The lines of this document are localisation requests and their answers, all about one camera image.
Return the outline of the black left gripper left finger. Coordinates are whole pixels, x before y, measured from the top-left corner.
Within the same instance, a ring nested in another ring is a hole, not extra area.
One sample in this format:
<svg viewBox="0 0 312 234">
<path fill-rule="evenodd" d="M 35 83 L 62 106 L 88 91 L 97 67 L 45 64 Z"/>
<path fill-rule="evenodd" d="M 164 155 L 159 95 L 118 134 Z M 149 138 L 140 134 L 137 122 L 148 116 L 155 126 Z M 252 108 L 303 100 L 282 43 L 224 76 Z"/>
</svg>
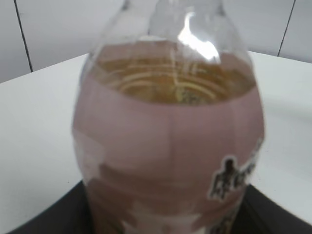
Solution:
<svg viewBox="0 0 312 234">
<path fill-rule="evenodd" d="M 92 217 L 82 182 L 51 207 L 11 234 L 93 234 Z"/>
</svg>

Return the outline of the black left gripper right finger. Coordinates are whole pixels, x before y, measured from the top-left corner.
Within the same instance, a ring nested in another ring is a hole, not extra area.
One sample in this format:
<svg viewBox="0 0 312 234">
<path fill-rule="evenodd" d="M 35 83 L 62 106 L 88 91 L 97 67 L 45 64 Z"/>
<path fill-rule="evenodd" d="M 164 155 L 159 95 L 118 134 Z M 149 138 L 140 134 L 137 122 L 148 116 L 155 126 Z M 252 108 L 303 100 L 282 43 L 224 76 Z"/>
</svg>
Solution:
<svg viewBox="0 0 312 234">
<path fill-rule="evenodd" d="M 239 234 L 310 234 L 312 226 L 278 206 L 250 185 L 237 215 L 237 232 Z"/>
</svg>

